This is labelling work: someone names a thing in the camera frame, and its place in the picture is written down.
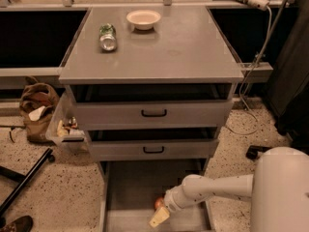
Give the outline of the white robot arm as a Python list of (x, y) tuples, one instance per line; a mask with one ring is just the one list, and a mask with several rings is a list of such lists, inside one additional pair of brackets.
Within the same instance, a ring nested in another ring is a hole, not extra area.
[(157, 227), (173, 213), (213, 196), (248, 198), (250, 232), (309, 232), (309, 155), (275, 147), (259, 157), (249, 175), (212, 179), (190, 174), (157, 201), (149, 225)]

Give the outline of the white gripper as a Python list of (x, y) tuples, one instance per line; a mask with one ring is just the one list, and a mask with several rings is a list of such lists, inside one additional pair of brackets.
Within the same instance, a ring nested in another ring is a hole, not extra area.
[(162, 222), (170, 217), (170, 212), (175, 213), (183, 209), (185, 204), (185, 195), (182, 187), (173, 187), (168, 189), (163, 198), (165, 207), (159, 207), (149, 221), (152, 228), (158, 227)]

